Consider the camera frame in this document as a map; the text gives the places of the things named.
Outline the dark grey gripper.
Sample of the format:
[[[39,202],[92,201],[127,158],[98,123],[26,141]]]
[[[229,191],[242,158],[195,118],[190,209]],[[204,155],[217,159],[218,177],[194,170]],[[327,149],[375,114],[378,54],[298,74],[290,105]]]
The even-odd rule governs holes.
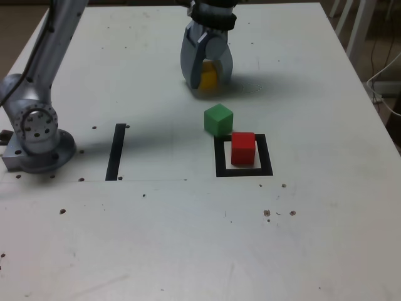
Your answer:
[[[217,36],[207,42],[207,33]],[[202,62],[205,58],[211,61],[216,69],[219,82],[224,85],[229,84],[233,59],[227,40],[227,31],[211,29],[194,20],[186,27],[180,52],[180,66],[185,81],[191,89],[198,89],[201,83]]]

